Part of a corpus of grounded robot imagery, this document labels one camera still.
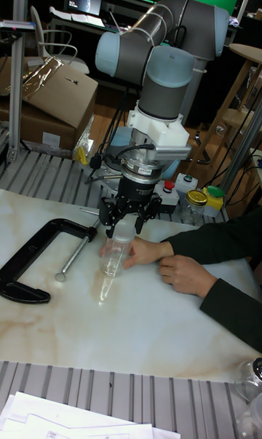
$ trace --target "sticker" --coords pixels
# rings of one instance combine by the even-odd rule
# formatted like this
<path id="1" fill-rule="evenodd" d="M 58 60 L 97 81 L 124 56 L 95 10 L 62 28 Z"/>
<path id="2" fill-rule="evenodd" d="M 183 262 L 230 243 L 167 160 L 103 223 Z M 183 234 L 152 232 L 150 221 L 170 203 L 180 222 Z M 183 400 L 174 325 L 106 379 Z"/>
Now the sticker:
<path id="1" fill-rule="evenodd" d="M 60 136 L 54 135 L 53 133 L 43 132 L 42 143 L 44 145 L 54 146 L 54 148 L 59 148 L 60 146 Z"/>
<path id="2" fill-rule="evenodd" d="M 139 167 L 138 173 L 144 175 L 150 175 L 152 174 L 152 169 L 143 169 L 142 167 Z"/>

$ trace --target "monitor screen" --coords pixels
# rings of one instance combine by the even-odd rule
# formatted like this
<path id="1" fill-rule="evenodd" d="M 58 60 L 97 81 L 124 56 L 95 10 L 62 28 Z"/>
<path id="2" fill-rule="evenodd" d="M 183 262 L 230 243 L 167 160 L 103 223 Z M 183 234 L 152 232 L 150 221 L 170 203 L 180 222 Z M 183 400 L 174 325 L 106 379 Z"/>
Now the monitor screen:
<path id="1" fill-rule="evenodd" d="M 68 8 L 75 12 L 83 12 L 91 15 L 100 14 L 102 0 L 68 0 Z"/>

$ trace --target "white marble surface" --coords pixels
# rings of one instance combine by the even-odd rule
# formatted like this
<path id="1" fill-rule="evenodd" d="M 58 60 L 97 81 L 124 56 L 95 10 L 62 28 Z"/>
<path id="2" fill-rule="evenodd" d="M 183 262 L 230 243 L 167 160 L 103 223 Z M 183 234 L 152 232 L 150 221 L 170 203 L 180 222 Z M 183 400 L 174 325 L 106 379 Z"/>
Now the white marble surface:
<path id="1" fill-rule="evenodd" d="M 0 190 L 0 267 L 46 222 L 59 217 L 86 226 L 95 222 L 77 206 Z M 159 241 L 188 228 L 149 221 L 142 237 Z M 48 304 L 30 306 L 0 297 L 0 359 L 228 381 L 236 365 L 258 356 L 200 312 L 198 297 L 165 285 L 156 264 L 136 266 L 113 281 L 103 279 L 98 257 L 103 239 L 101 227 L 63 284 L 55 274 L 79 243 L 67 234 L 60 234 L 21 276 L 20 282 L 51 294 Z M 208 269 L 258 297 L 245 260 Z"/>

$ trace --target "glass container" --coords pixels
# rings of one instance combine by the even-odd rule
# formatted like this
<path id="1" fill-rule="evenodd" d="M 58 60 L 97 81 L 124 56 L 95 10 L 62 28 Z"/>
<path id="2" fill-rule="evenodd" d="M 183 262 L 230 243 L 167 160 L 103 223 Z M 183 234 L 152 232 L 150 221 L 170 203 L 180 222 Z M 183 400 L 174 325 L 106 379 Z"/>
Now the glass container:
<path id="1" fill-rule="evenodd" d="M 113 237 L 107 238 L 103 248 L 100 269 L 109 277 L 118 277 L 123 271 L 123 263 L 130 253 L 135 236 L 135 226 L 125 219 L 115 226 Z"/>
<path id="2" fill-rule="evenodd" d="M 178 207 L 178 217 L 184 224 L 196 225 L 204 214 L 207 195 L 199 190 L 189 190 Z"/>
<path id="3" fill-rule="evenodd" d="M 262 358 L 248 360 L 238 366 L 234 383 L 237 392 L 251 401 L 262 393 Z"/>
<path id="4" fill-rule="evenodd" d="M 262 439 L 262 394 L 236 419 L 239 438 Z"/>

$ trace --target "person's hand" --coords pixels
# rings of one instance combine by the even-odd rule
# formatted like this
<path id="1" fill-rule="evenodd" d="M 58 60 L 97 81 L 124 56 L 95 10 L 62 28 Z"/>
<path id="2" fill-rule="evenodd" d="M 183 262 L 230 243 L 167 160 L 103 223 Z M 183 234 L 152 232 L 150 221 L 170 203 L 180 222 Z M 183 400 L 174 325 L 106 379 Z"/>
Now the person's hand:
<path id="1" fill-rule="evenodd" d="M 217 280 L 194 259 L 179 255 L 163 258 L 159 273 L 163 282 L 172 284 L 177 292 L 192 293 L 201 298 L 205 298 Z"/>
<path id="2" fill-rule="evenodd" d="M 136 264 L 150 264 L 173 255 L 172 245 L 169 242 L 154 243 L 136 237 L 131 242 L 130 258 L 124 262 L 123 267 L 128 269 Z"/>

